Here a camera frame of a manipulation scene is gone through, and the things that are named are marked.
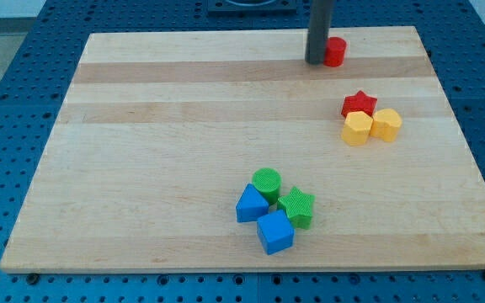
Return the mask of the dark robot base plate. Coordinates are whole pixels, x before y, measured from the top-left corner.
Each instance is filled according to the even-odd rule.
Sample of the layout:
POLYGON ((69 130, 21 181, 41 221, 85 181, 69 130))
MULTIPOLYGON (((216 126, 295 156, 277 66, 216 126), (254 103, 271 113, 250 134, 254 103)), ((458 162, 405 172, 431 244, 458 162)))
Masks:
POLYGON ((207 14, 210 16, 238 13, 294 13, 296 0, 208 0, 207 14))

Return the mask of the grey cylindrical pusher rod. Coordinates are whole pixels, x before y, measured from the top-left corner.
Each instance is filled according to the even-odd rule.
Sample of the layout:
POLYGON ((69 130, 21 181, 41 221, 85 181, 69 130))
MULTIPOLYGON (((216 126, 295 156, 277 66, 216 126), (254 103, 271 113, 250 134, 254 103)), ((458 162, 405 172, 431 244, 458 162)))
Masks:
POLYGON ((334 7, 335 0, 312 0, 305 49, 305 61, 310 65, 324 62, 334 7))

